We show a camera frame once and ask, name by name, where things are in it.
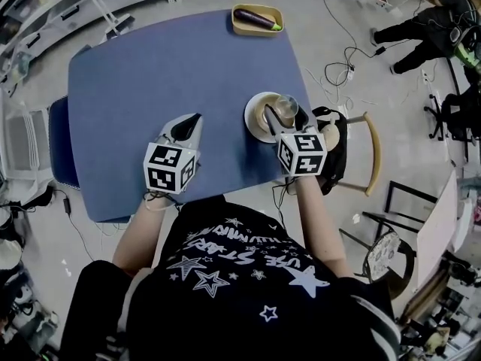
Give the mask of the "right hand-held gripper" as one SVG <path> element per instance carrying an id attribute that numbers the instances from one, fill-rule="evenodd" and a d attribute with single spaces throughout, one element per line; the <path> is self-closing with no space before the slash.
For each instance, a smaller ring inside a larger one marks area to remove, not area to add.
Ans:
<path id="1" fill-rule="evenodd" d="M 289 177 L 318 176 L 327 157 L 323 135 L 318 133 L 311 111 L 299 106 L 295 115 L 295 128 L 302 132 L 283 133 L 284 125 L 277 112 L 265 106 L 265 119 L 272 135 L 277 136 L 277 158 Z"/>

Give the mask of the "beige bowl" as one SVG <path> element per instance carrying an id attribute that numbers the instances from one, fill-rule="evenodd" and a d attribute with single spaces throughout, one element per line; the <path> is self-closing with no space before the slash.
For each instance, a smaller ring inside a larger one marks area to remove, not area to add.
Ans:
<path id="1" fill-rule="evenodd" d="M 269 133 L 268 124 L 265 119 L 265 106 L 270 105 L 274 109 L 274 103 L 276 99 L 280 96 L 279 93 L 261 93 L 258 99 L 255 99 L 253 104 L 253 116 L 258 124 L 258 127 L 263 131 Z M 281 120 L 285 127 L 291 127 L 295 124 L 295 119 L 284 122 Z"/>

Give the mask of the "white table with black legs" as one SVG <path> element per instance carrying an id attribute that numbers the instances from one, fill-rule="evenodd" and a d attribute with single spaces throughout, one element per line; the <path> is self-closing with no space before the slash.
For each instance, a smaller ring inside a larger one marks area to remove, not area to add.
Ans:
<path id="1" fill-rule="evenodd" d="M 472 229 L 475 202 L 471 198 L 458 198 L 456 172 L 451 171 L 443 191 L 438 197 L 430 196 L 412 187 L 391 181 L 389 183 L 385 212 L 389 212 L 395 190 L 404 191 L 434 205 L 420 230 L 404 226 L 417 234 L 417 288 L 423 286 L 434 268 L 438 265 L 444 252 L 451 248 L 457 252 Z"/>

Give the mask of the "clear glass cup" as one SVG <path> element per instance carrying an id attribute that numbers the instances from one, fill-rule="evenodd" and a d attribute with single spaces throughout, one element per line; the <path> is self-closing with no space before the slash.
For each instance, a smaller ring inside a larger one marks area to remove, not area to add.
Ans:
<path id="1" fill-rule="evenodd" d="M 282 121 L 287 122 L 295 119 L 299 110 L 299 104 L 292 96 L 280 95 L 274 103 L 274 109 L 279 118 Z"/>

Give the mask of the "wide white shelving unit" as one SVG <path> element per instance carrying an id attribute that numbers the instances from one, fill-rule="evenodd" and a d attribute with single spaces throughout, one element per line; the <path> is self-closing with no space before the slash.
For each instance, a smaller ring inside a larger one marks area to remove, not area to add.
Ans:
<path id="1" fill-rule="evenodd" d="M 102 1 L 115 12 L 146 0 Z M 39 56 L 60 39 L 102 17 L 92 0 L 3 0 L 0 2 L 0 74 L 7 74 L 17 48 Z"/>

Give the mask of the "person's left forearm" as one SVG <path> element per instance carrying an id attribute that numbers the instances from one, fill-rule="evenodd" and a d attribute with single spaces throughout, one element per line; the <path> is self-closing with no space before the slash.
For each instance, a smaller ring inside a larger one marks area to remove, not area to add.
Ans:
<path id="1" fill-rule="evenodd" d="M 167 197 L 144 199 L 121 237 L 112 263 L 130 278 L 153 265 L 165 211 L 174 203 Z"/>

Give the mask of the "blue tablecloth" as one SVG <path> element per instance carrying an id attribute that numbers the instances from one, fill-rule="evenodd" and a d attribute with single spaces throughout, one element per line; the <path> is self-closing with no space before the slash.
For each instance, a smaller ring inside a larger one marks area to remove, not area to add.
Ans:
<path id="1" fill-rule="evenodd" d="M 247 102 L 262 92 L 291 95 L 310 110 L 287 33 L 238 35 L 227 10 L 146 26 L 75 56 L 69 127 L 89 218 L 107 222 L 136 212 L 148 144 L 184 114 L 199 113 L 204 125 L 200 169 L 179 202 L 279 178 L 275 152 L 244 125 Z"/>

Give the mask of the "wooden chair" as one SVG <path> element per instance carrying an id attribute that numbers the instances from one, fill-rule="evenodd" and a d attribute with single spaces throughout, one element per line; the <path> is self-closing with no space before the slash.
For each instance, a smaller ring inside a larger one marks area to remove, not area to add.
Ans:
<path id="1" fill-rule="evenodd" d="M 369 184 L 367 186 L 361 186 L 357 184 L 348 184 L 345 182 L 342 182 L 341 179 L 337 185 L 341 185 L 342 187 L 359 191 L 360 193 L 364 193 L 366 196 L 370 196 L 371 193 L 374 190 L 374 187 L 377 184 L 377 180 L 379 179 L 380 176 L 380 171 L 381 171 L 381 165 L 382 165 L 382 148 L 380 144 L 380 137 L 379 134 L 369 117 L 367 112 L 364 112 L 361 116 L 359 117 L 353 117 L 350 119 L 347 119 L 347 136 L 348 136 L 348 125 L 354 124 L 354 123 L 365 123 L 369 129 L 369 133 L 371 135 L 371 143 L 372 143 L 372 151 L 373 151 L 373 163 L 372 163 L 372 169 L 371 169 L 371 178 L 369 181 Z"/>

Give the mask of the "patterned seat stool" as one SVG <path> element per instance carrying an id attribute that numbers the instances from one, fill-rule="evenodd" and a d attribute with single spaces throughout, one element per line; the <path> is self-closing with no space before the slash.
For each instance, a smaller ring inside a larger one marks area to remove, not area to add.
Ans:
<path id="1" fill-rule="evenodd" d="M 344 229 L 339 231 L 343 236 L 367 250 L 362 263 L 362 272 L 355 275 L 366 278 L 370 284 L 385 284 L 389 290 L 389 297 L 393 301 L 406 290 L 410 283 L 414 273 L 416 252 L 395 231 L 394 226 L 400 226 L 398 223 L 386 219 L 381 214 L 363 212 L 362 215 L 377 223 L 377 232 L 372 244 L 367 244 Z M 392 260 L 397 254 L 405 257 L 402 275 L 392 268 Z"/>

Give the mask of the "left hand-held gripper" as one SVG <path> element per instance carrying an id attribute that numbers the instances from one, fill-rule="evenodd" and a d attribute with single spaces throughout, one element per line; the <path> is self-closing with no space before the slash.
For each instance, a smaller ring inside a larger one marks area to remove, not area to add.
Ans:
<path id="1" fill-rule="evenodd" d="M 181 193 L 197 171 L 204 118 L 184 114 L 165 124 L 161 135 L 150 142 L 144 157 L 148 190 Z"/>

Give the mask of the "person's black star-print shirt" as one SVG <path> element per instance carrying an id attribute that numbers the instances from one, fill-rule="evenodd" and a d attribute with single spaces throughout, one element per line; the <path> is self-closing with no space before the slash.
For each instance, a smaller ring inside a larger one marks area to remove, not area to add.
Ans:
<path id="1" fill-rule="evenodd" d="M 184 205 L 155 268 L 80 273 L 60 361 L 397 361 L 389 294 L 339 278 L 273 218 Z"/>

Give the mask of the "black office chair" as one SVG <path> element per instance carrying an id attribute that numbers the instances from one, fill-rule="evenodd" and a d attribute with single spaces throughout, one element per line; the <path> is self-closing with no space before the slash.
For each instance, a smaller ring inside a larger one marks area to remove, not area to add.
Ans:
<path id="1" fill-rule="evenodd" d="M 434 131 L 428 136 L 430 139 L 444 139 L 443 125 L 455 141 L 481 141 L 481 89 L 472 84 L 462 94 L 450 93 L 442 103 L 433 93 L 429 93 L 430 102 L 434 108 L 425 106 L 423 110 L 430 113 L 435 120 Z"/>

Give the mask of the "black bag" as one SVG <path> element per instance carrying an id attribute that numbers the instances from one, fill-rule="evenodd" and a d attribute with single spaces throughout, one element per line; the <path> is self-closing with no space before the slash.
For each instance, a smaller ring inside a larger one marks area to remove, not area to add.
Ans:
<path id="1" fill-rule="evenodd" d="M 320 106 L 312 110 L 317 121 L 318 131 L 333 119 L 340 131 L 339 144 L 328 152 L 321 174 L 317 176 L 319 187 L 324 196 L 327 196 L 333 187 L 343 178 L 347 158 L 347 121 L 345 116 L 336 110 Z"/>

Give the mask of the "beige round plate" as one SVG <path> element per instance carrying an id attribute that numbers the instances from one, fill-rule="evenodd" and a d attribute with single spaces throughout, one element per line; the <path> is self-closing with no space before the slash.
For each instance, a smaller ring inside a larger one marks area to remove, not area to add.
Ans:
<path id="1" fill-rule="evenodd" d="M 247 105 L 244 109 L 244 123 L 250 132 L 250 134 L 258 139 L 261 142 L 267 143 L 267 144 L 273 144 L 277 143 L 277 136 L 278 135 L 272 135 L 270 132 L 263 132 L 259 127 L 258 124 L 253 116 L 253 102 L 255 99 L 258 99 L 261 93 L 256 94 L 253 96 L 248 102 Z M 291 127 L 285 127 L 283 133 L 295 133 L 296 128 L 295 124 L 294 126 Z"/>

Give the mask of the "white plastic basket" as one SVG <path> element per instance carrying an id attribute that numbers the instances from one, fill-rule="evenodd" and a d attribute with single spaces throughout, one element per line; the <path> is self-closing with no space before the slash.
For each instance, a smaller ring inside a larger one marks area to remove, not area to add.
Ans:
<path id="1" fill-rule="evenodd" d="M 53 179 L 50 162 L 48 111 L 30 111 L 5 102 L 0 110 L 0 162 L 9 180 Z"/>

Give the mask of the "person's right forearm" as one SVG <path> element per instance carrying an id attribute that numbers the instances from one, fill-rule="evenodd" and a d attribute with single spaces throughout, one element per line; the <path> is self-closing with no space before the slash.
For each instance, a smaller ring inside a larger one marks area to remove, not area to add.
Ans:
<path id="1" fill-rule="evenodd" d="M 307 250 L 338 278 L 353 278 L 339 229 L 328 214 L 316 177 L 297 178 L 295 191 Z"/>

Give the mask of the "yellow plastic tray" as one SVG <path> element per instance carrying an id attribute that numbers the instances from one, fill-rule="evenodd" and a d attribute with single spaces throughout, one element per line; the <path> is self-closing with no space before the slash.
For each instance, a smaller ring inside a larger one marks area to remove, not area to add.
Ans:
<path id="1" fill-rule="evenodd" d="M 265 6 L 265 5 L 252 5 L 252 4 L 237 4 L 231 9 L 231 22 L 233 25 L 233 30 L 238 35 L 245 35 L 245 36 L 256 36 L 256 37 L 275 37 L 277 33 L 283 31 L 271 31 L 267 29 L 263 29 L 261 27 L 242 22 L 234 17 L 234 10 L 242 8 L 248 11 L 252 11 L 256 14 L 259 14 L 269 20 L 275 21 L 277 24 L 284 28 L 284 20 L 281 11 L 277 8 Z"/>

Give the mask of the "purple eggplant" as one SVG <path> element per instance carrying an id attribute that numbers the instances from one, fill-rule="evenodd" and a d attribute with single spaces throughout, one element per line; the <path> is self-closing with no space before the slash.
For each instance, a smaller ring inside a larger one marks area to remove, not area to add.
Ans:
<path id="1" fill-rule="evenodd" d="M 277 24 L 275 21 L 269 20 L 259 14 L 242 8 L 234 10 L 234 17 L 242 22 L 249 23 L 271 31 L 280 31 L 283 29 L 283 27 Z"/>

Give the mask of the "blue chair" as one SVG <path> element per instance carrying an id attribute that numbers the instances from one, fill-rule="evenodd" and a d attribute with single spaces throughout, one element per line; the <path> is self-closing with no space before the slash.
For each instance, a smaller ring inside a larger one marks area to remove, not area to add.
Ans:
<path id="1" fill-rule="evenodd" d="M 71 146 L 68 97 L 56 100 L 48 111 L 50 162 L 54 179 L 60 184 L 80 189 Z"/>

